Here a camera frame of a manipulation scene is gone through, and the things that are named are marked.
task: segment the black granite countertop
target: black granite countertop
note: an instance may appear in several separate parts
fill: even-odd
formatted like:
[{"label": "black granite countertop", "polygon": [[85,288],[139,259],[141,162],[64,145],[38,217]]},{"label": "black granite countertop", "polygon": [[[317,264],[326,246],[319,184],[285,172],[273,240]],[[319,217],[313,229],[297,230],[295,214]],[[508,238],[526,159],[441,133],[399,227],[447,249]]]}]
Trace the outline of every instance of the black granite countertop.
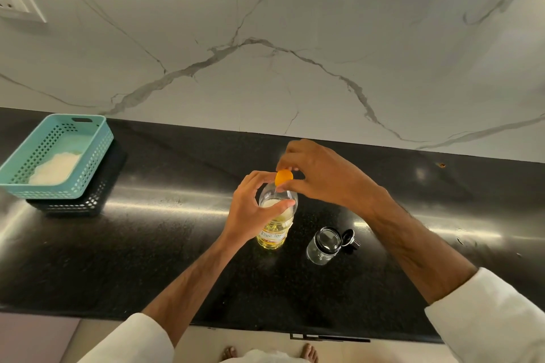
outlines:
[{"label": "black granite countertop", "polygon": [[[0,161],[44,117],[0,109]],[[52,219],[0,193],[2,311],[125,319],[220,234],[230,195],[274,170],[290,138],[109,119],[128,153],[100,216]],[[365,170],[476,265],[545,309],[545,164],[323,142]],[[361,248],[320,267],[317,229],[354,228]],[[366,224],[300,196],[278,250],[247,243],[193,324],[358,338],[438,341],[425,301]]]}]

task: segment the black plastic basket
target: black plastic basket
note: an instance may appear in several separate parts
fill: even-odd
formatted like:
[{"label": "black plastic basket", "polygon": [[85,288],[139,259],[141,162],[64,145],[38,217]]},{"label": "black plastic basket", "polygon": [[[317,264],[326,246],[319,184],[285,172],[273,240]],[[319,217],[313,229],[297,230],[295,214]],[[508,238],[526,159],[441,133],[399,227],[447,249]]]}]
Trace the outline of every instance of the black plastic basket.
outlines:
[{"label": "black plastic basket", "polygon": [[48,216],[98,215],[117,181],[126,158],[127,153],[114,139],[81,197],[74,200],[27,200],[27,202]]}]

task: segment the stacked baskets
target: stacked baskets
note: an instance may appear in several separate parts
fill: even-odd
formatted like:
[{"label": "stacked baskets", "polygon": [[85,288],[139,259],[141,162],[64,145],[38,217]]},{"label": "stacked baskets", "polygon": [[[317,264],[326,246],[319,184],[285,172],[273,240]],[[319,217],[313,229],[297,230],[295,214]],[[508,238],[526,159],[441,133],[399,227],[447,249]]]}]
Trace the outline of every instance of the stacked baskets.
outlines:
[{"label": "stacked baskets", "polygon": [[[113,185],[125,160],[119,145],[111,147],[112,141],[104,116],[49,115],[0,167],[0,187],[50,214],[97,214],[104,203],[98,197]],[[28,183],[38,165],[62,152],[81,154],[64,182]]]}]

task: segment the bare foot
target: bare foot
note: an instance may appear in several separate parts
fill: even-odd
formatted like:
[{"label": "bare foot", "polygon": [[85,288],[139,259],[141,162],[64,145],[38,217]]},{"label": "bare foot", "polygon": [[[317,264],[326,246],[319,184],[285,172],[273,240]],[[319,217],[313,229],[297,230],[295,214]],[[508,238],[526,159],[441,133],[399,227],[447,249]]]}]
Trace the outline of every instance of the bare foot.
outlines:
[{"label": "bare foot", "polygon": [[233,359],[233,358],[237,358],[237,357],[238,357],[238,354],[236,353],[235,347],[229,346],[229,347],[226,347],[225,350],[223,351],[223,354],[221,355],[221,360],[220,361],[227,360],[227,359]]},{"label": "bare foot", "polygon": [[318,363],[318,352],[314,346],[307,343],[303,347],[301,358],[310,361],[310,363]]}]

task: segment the teal plastic basket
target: teal plastic basket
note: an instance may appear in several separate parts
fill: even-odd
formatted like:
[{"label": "teal plastic basket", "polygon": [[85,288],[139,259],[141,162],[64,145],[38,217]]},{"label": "teal plastic basket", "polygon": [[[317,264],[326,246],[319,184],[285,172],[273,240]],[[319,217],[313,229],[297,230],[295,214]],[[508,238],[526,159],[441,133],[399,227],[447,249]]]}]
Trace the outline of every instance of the teal plastic basket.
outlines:
[{"label": "teal plastic basket", "polygon": [[[113,134],[101,115],[46,116],[0,167],[0,187],[25,199],[80,197],[112,143]],[[66,181],[58,185],[29,185],[35,168],[61,152],[81,153]]]}]

